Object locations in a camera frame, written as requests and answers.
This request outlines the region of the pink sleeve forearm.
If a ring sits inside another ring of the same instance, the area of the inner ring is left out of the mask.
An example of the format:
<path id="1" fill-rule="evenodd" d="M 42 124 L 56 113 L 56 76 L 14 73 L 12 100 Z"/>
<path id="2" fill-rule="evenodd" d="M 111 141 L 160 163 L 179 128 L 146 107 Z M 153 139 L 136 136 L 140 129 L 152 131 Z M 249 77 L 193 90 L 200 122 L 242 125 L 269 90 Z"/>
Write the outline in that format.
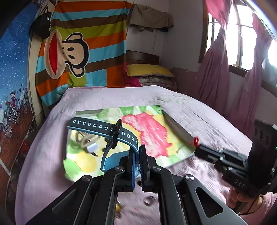
<path id="1" fill-rule="evenodd" d="M 276 194 L 273 194 L 272 192 L 269 192 L 266 195 L 261 195 L 261 197 L 263 198 L 262 204 L 256 211 L 247 215 L 240 215 L 240 217 L 248 224 L 261 224 L 276 200 Z"/>

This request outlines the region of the right hand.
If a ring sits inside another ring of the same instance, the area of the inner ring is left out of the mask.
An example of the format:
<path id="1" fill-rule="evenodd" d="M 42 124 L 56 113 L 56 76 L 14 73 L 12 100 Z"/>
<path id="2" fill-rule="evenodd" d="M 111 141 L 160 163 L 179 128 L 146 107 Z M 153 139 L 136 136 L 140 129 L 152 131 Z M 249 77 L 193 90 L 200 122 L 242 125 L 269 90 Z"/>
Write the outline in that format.
<path id="1" fill-rule="evenodd" d="M 245 203 L 245 206 L 239 212 L 240 214 L 253 213 L 262 205 L 263 197 L 262 195 L 259 195 L 258 197 L 252 199 L 232 187 L 229 190 L 226 205 L 233 209 L 236 207 L 238 202 Z"/>

